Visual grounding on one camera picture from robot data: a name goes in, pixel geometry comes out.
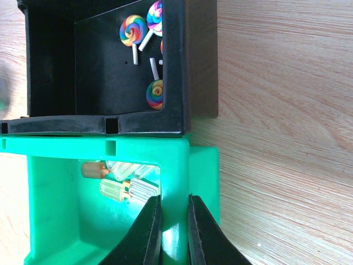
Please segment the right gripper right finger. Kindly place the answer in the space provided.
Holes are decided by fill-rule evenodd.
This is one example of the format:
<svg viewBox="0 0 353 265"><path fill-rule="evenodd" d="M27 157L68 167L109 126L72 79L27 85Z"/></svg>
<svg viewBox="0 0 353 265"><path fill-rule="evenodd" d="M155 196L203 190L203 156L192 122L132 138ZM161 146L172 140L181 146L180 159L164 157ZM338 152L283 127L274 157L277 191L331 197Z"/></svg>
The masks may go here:
<svg viewBox="0 0 353 265"><path fill-rule="evenodd" d="M189 264L251 265L228 240L198 195L189 195Z"/></svg>

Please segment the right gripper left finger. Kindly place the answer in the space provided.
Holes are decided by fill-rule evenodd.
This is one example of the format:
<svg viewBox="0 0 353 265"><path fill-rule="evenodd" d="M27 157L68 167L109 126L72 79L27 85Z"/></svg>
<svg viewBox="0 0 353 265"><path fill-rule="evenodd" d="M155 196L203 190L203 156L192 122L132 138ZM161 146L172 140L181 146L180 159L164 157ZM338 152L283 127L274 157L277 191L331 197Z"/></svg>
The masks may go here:
<svg viewBox="0 0 353 265"><path fill-rule="evenodd" d="M150 197L127 234L100 264L162 263L161 197Z"/></svg>

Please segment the green bin with gummies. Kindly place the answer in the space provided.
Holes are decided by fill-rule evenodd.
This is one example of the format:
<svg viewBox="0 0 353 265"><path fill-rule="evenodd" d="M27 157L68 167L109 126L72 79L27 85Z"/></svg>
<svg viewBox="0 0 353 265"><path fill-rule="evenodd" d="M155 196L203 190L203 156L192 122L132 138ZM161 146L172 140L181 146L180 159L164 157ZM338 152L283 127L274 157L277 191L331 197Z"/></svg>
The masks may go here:
<svg viewBox="0 0 353 265"><path fill-rule="evenodd" d="M85 178L86 161L122 161L159 167L148 181L161 189L162 260L188 263L187 208L199 195L220 219L219 151L183 137L3 136L1 151L28 163L30 252L25 264L98 264L126 235L144 202L103 196L99 180Z"/></svg>

